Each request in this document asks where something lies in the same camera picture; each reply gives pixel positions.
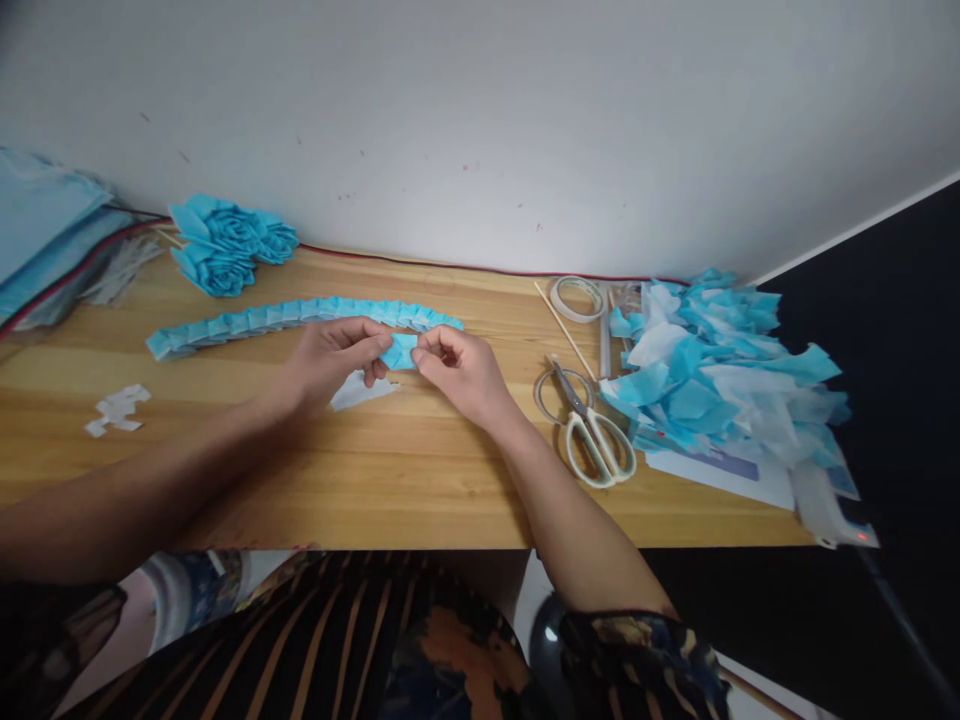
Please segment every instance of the white scissor handle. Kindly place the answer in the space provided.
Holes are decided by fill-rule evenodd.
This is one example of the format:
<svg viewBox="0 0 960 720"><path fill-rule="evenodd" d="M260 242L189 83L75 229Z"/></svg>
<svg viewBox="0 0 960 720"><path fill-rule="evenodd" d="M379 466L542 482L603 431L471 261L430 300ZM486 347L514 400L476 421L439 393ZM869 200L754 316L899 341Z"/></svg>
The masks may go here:
<svg viewBox="0 0 960 720"><path fill-rule="evenodd" d="M616 440L617 445L627 456L627 467L621 468L617 462L616 453L607 442L607 436L604 433L603 426ZM596 480L587 476L577 465L573 455L573 433L579 432L583 438L583 444L587 447L587 453L593 466L600 473L600 479ZM595 488L608 488L633 477L637 471L637 454L633 451L633 446L623 431L609 418L605 418L593 408L587 408L587 421L576 412L570 412L570 421L567 423L567 457L570 458L570 465L573 467L577 477L583 480L587 485Z"/></svg>

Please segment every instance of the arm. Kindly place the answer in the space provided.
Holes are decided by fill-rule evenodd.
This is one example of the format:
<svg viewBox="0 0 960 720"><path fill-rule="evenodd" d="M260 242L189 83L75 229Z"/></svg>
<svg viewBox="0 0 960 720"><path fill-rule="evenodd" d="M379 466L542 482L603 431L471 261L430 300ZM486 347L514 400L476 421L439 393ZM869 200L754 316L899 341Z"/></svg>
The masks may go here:
<svg viewBox="0 0 960 720"><path fill-rule="evenodd" d="M441 326L420 336L413 359L420 373L499 447L547 575L570 609L652 610L676 617L630 539L510 396L487 343Z"/></svg>
<svg viewBox="0 0 960 720"><path fill-rule="evenodd" d="M386 374L388 328L367 318L308 326L266 390L189 434L0 510L0 581L123 578L200 507L322 409L353 370Z"/></svg>

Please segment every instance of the scissor blade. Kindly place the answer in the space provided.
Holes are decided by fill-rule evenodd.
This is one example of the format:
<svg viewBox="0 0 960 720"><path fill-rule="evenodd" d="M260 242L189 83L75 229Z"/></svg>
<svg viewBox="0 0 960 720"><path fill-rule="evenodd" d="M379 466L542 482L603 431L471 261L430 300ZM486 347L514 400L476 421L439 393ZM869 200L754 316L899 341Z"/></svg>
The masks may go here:
<svg viewBox="0 0 960 720"><path fill-rule="evenodd" d="M553 361L553 369L556 370L557 377L560 378L560 387L563 388L563 393L567 396L567 402L569 402L570 405L573 406L573 409L576 410L580 415L586 417L586 406L583 404L580 396L574 391L573 385L571 385L570 381L567 380L567 376L563 374L563 368L560 367L560 363L558 363L556 360Z"/></svg>

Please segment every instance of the hand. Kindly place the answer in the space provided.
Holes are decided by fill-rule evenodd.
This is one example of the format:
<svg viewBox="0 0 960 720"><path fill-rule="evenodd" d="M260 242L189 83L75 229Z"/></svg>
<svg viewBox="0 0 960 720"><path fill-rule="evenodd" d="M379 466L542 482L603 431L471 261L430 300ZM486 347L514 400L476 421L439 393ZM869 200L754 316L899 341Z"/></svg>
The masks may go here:
<svg viewBox="0 0 960 720"><path fill-rule="evenodd" d="M484 340L440 325L420 336L411 357L420 374L484 430L490 432L511 412L519 412Z"/></svg>
<svg viewBox="0 0 960 720"><path fill-rule="evenodd" d="M322 410L354 370L363 369L367 387L386 377L380 355L392 344L390 328L370 318L311 323L263 399L281 410Z"/></svg>

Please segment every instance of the person's left hand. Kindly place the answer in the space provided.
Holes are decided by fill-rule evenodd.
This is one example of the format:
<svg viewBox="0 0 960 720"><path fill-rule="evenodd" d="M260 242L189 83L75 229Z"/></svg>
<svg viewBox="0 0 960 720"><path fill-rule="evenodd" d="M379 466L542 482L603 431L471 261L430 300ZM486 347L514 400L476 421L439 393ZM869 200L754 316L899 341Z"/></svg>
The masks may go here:
<svg viewBox="0 0 960 720"><path fill-rule="evenodd" d="M392 344L390 328L370 318L310 323L263 399L285 409L322 410L354 370L363 369L367 387L386 377L380 356Z"/></svg>

